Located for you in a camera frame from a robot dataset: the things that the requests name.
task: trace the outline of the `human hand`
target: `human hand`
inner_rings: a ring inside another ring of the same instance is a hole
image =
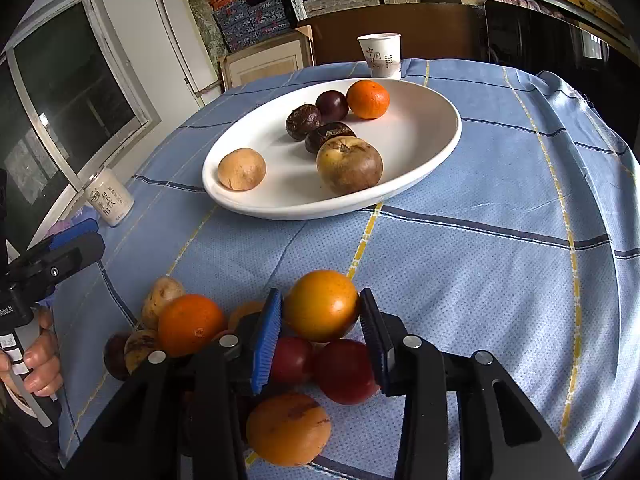
[[[24,387],[29,393],[39,397],[47,397],[62,386],[60,359],[56,355],[58,340],[56,335],[48,330],[53,324],[51,313],[43,308],[38,311],[36,316],[38,316],[38,322],[44,330],[24,353],[24,364],[32,370],[24,380]],[[0,380],[7,388],[18,394],[14,382],[9,377],[10,367],[9,357],[0,351]]]

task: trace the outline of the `orange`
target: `orange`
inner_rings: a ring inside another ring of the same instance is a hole
[[[347,90],[347,103],[361,119],[377,119],[389,108],[389,92],[375,81],[362,79]]]
[[[246,421],[249,446],[262,459],[283,467],[311,462],[330,435],[331,421],[322,406],[295,392],[265,400]]]
[[[335,270],[314,270],[297,280],[284,299],[284,321],[316,343],[340,339],[358,319],[358,291]]]
[[[158,339],[171,357],[193,354],[226,328],[225,316],[209,298],[187,294],[173,300],[158,320]]]
[[[238,328],[238,323],[244,316],[248,316],[249,314],[253,314],[254,312],[261,312],[263,308],[263,304],[260,301],[247,301],[240,306],[237,306],[234,311],[229,316],[229,330],[235,330]]]

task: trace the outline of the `white oval plate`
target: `white oval plate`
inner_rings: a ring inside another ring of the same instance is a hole
[[[322,183],[316,160],[303,141],[285,129],[292,110],[315,103],[325,90],[347,93],[359,79],[320,83],[263,104],[233,124],[212,146],[202,167],[207,193],[222,207],[274,220],[324,218],[360,209],[413,186],[433,171],[456,147],[462,122],[456,107],[424,86],[395,79],[370,78],[389,92],[387,112],[375,120],[352,113],[342,121],[382,156],[380,182],[369,189],[336,196]],[[218,180],[218,163],[238,148],[253,148],[266,161],[264,180],[249,191],[231,191]]]

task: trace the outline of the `metal bolt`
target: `metal bolt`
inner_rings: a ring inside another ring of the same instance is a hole
[[[220,338],[219,343],[223,348],[233,348],[238,344],[238,337],[233,334],[225,334]]]
[[[149,354],[149,362],[153,365],[159,365],[162,361],[166,359],[166,354],[162,350],[156,350],[155,352],[151,352]]]
[[[494,362],[494,356],[489,354],[484,350],[476,352],[476,361],[478,361],[481,365],[490,365]]]
[[[422,344],[422,339],[417,335],[406,335],[404,336],[404,339],[402,339],[402,344],[409,348],[419,348]]]

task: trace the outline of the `blue tablecloth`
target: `blue tablecloth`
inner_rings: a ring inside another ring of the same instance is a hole
[[[217,207],[202,189],[207,152],[241,116],[304,86],[368,75],[364,63],[344,63],[234,88],[177,128],[129,182],[136,204],[117,228],[101,228],[101,263],[63,283],[55,300],[67,456],[120,386],[102,364],[106,339],[136,324],[158,276],[171,274],[230,312],[320,268],[370,286],[382,310],[443,351],[495,354],[585,477],[597,478],[617,455],[640,415],[638,164],[555,75],[403,61],[405,81],[456,105],[462,138],[426,179],[380,205],[267,221]],[[362,337],[359,326],[350,337]],[[391,477],[403,398],[379,394],[347,407],[309,391],[333,423],[322,455],[295,470],[258,460],[249,477]]]

